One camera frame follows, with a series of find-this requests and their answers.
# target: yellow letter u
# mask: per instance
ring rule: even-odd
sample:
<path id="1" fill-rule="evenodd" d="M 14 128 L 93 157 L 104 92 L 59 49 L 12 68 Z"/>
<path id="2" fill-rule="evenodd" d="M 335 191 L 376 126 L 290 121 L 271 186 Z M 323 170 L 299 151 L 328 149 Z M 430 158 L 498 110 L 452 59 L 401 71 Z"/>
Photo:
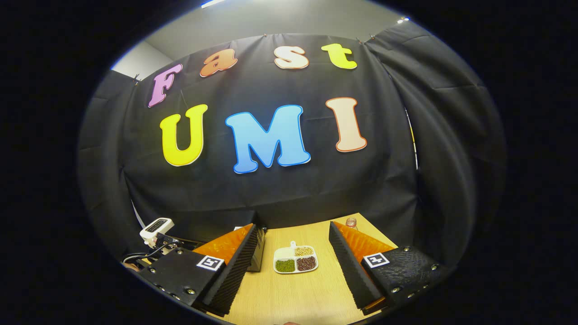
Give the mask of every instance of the yellow letter u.
<path id="1" fill-rule="evenodd" d="M 191 107 L 184 114 L 191 120 L 191 144 L 185 150 L 177 147 L 177 122 L 179 114 L 174 114 L 161 121 L 162 153 L 166 161 L 173 166 L 192 164 L 201 155 L 203 150 L 203 113 L 207 105 L 201 104 Z"/>

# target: pink letter f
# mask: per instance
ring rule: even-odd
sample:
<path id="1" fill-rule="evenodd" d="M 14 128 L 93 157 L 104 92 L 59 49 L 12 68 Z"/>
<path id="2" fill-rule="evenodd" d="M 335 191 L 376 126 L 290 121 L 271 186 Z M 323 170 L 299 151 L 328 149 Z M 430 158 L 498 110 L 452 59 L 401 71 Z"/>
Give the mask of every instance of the pink letter f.
<path id="1" fill-rule="evenodd" d="M 162 92 L 163 88 L 168 90 L 175 80 L 173 73 L 179 73 L 182 69 L 183 65 L 178 64 L 154 78 L 153 96 L 150 99 L 149 107 L 153 107 L 165 99 L 166 95 Z"/>

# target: bottle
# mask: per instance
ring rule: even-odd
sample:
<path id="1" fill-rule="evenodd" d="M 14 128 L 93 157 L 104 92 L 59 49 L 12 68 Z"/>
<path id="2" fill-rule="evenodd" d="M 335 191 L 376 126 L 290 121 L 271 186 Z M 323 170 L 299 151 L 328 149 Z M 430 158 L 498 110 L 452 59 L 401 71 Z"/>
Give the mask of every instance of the bottle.
<path id="1" fill-rule="evenodd" d="M 345 225 L 355 230 L 359 230 L 357 229 L 357 219 L 355 218 L 348 218 L 347 221 L 345 221 Z"/>

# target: ceiling light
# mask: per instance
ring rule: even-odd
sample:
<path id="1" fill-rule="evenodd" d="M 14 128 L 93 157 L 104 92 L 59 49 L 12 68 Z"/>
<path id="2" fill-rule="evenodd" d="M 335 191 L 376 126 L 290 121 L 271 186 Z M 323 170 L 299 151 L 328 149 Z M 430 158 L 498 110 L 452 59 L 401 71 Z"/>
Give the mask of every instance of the ceiling light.
<path id="1" fill-rule="evenodd" d="M 219 2 L 223 2 L 223 1 L 225 1 L 225 0 L 212 0 L 212 1 L 209 1 L 209 2 L 205 3 L 204 5 L 201 5 L 201 9 L 202 9 L 202 8 L 206 8 L 206 7 L 208 7 L 208 6 L 212 6 L 212 5 L 214 5 L 215 3 L 219 3 Z"/>

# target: orange letter a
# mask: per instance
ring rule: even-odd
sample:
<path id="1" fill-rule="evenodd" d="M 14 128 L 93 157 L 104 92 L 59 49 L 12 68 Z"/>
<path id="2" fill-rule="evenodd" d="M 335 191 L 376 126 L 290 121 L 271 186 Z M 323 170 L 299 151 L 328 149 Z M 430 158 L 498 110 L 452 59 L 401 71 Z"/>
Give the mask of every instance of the orange letter a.
<path id="1" fill-rule="evenodd" d="M 201 77 L 208 77 L 217 71 L 227 70 L 237 63 L 235 50 L 226 49 L 218 51 L 205 60 L 205 66 L 201 69 Z"/>

